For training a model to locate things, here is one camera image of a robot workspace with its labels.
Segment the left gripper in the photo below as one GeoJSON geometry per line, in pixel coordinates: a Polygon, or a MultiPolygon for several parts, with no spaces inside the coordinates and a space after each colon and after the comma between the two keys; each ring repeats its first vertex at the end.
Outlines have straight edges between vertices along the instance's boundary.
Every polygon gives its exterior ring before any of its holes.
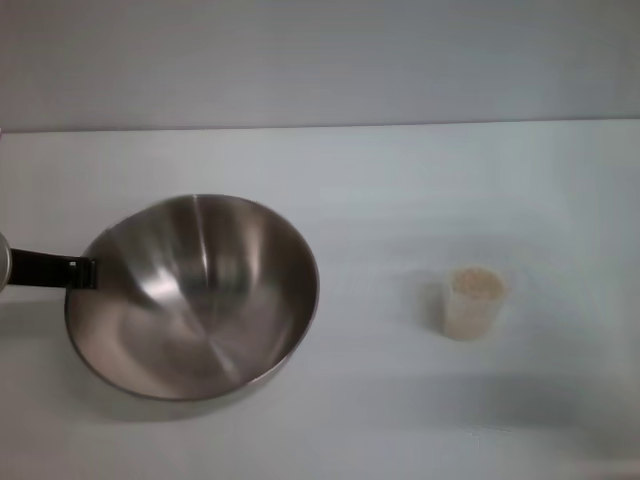
{"type": "Polygon", "coordinates": [[[0,290],[17,286],[96,289],[97,262],[73,257],[12,249],[0,234],[0,290]]]}

